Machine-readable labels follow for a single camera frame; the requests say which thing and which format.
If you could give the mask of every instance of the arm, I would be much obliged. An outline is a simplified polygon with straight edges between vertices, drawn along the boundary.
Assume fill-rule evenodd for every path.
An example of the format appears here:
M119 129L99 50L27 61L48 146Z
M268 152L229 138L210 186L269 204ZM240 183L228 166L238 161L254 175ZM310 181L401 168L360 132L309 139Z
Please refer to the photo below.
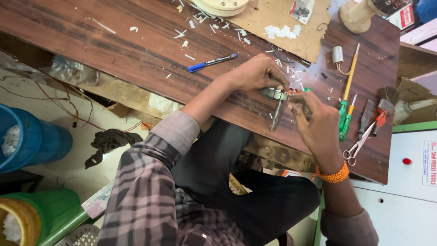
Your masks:
M289 82L271 58L259 54L236 69L217 77L180 110L193 117L201 126L235 90L248 91L264 87L288 89Z
M271 58L260 54L216 78L180 111L151 129L143 142L124 152L98 245L174 245L177 222L172 168L190 149L199 125L230 93L263 87L288 88L288 81Z
M314 154L323 174L337 173L343 166L338 139L338 110L324 105L312 92L290 98L298 131ZM378 244L378 235L346 178L339 183L323 182L326 210L322 212L321 230L329 246Z

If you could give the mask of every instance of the green bucket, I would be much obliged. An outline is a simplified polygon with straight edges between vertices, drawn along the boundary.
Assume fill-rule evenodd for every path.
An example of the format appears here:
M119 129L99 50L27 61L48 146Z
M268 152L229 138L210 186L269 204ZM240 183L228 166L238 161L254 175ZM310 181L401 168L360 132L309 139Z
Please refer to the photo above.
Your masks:
M66 188L34 193L2 195L30 203L41 219L41 234L37 245L79 212L80 201L74 191Z

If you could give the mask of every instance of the wooden disc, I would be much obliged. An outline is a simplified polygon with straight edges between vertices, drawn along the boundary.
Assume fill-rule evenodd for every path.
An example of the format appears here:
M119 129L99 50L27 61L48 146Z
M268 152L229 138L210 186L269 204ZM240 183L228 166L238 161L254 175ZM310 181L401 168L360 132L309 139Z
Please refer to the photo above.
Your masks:
M228 17L241 13L249 3L249 0L190 0L203 11Z
M340 17L343 21L344 25L349 29L351 32L360 34L363 32L367 32L370 28L370 19L365 20L361 23L352 22L350 18L350 9L355 7L358 3L355 1L348 1L343 4L340 8Z

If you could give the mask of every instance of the black cloth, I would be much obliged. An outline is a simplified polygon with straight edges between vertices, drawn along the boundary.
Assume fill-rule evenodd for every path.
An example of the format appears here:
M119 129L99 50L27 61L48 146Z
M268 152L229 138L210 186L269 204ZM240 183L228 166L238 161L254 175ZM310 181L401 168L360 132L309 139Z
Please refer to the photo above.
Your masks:
M98 132L94 136L94 142L91 143L91 146L96 148L97 152L85 161L85 169L102 162L103 154L113 149L125 146L126 144L132 146L134 143L143 141L140 135L136 133L122 132L117 129L108 129L104 132Z
M225 210L243 231L246 245L262 246L310 215L320 204L320 192L303 177L236 172L237 158L252 137L252 132L217 119L178 161L173 179L199 203ZM231 172L252 192L233 194Z

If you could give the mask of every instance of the white floor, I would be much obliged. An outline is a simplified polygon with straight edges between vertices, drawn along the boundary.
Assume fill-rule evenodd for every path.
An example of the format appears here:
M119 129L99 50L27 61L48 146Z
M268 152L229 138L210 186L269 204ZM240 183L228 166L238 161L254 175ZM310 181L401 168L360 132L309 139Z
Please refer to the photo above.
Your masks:
M3 76L16 75L0 70L0 80ZM0 85L19 95L46 98L35 82L28 79L6 78L4 81L0 81ZM66 97L66 93L62 91L44 85L41 85L41 87L51 97ZM91 110L90 102L75 96L71 96L71 102L77 107L79 117L88 119ZM85 161L96 152L96 149L91 147L90 143L93 142L94 134L99 132L99 129L90 124L83 126L84 122L82 121L78 122L77 128L72 128L72 117L50 100L22 98L0 88L0 103L9 107L26 110L37 118L64 127L73 137L73 148L62 160L24 168L26 171L44 176L38 190L49 190L63 185L74 190L79 195L81 202L83 202L115 177L120 156L129 148L129 145L105 154L100 164L85 170ZM66 102L60 103L70 112L74 112L72 106ZM127 120L120 119L103 107L94 104L94 111L90 122L105 129L126 130L138 123L139 120L132 117L128 117ZM140 127L130 132L138 133L143 138L148 134L148 131L141 130ZM291 228L289 233L295 240L296 246L312 246L315 228L316 221L307 217ZM275 240L268 245L275 246L278 245L278 242Z

